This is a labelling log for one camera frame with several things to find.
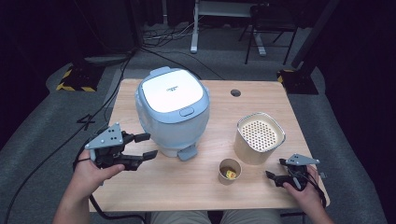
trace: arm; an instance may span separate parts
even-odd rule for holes
[[[311,174],[318,182],[318,172],[314,167],[308,165],[308,173]],[[296,190],[289,183],[284,183],[283,187],[288,191],[291,196],[297,201],[301,209],[311,218],[315,224],[333,224],[334,222],[324,210],[318,192],[312,184],[307,184],[303,191]]]
[[[89,157],[89,151],[84,150],[79,156],[79,159],[85,160]],[[79,162],[64,192],[52,223],[90,223],[90,195],[105,180],[117,175],[124,169],[125,167],[123,165],[114,165],[101,170],[91,160]]]

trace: chair leg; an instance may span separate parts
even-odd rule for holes
[[[273,43],[275,43],[282,35],[283,35],[283,32],[281,32],[281,33],[275,38],[275,40],[273,41]]]
[[[244,36],[244,34],[245,34],[245,32],[247,31],[248,27],[249,27],[249,24],[245,27],[244,32],[242,32],[241,36],[239,36],[238,41],[241,41],[241,40],[242,40],[242,37]]]
[[[251,27],[251,30],[250,30],[250,35],[249,35],[249,38],[248,38],[247,57],[246,57],[246,59],[245,59],[245,64],[248,64],[248,55],[249,55],[249,53],[250,53],[251,39],[253,39],[253,33],[254,33],[254,27],[252,26],[252,27]]]
[[[294,30],[293,36],[291,37],[291,41],[290,41],[290,44],[289,44],[288,52],[286,53],[286,57],[285,57],[285,60],[283,61],[283,65],[285,65],[286,61],[288,60],[290,49],[291,49],[291,45],[293,44],[294,37],[296,36],[296,33],[297,33],[297,29]]]

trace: perforated basket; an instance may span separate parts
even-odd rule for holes
[[[233,149],[244,163],[258,165],[264,163],[285,139],[285,132],[279,124],[260,112],[238,121]]]

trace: small cup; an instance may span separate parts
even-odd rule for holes
[[[223,185],[231,185],[242,173],[242,167],[234,159],[225,159],[219,166],[219,182]]]

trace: wooden table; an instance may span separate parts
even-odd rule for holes
[[[125,79],[114,106],[110,125],[119,122],[127,133],[142,133],[134,106],[140,79]],[[165,157],[145,161],[136,172],[121,172],[107,180],[94,197],[104,211],[225,210],[247,208],[293,208],[297,203],[283,188],[265,176],[265,170],[285,175],[280,158],[293,153],[312,157],[289,99],[278,82],[203,80],[210,90],[210,119],[198,142],[198,155],[189,161]],[[231,90],[241,91],[234,97]],[[241,162],[233,151],[236,124],[241,118],[264,112],[286,133],[286,141],[262,165]],[[124,154],[141,155],[159,147],[148,140],[130,143]],[[238,160],[242,174],[230,186],[218,181],[219,163]],[[327,192],[319,180],[319,185]]]

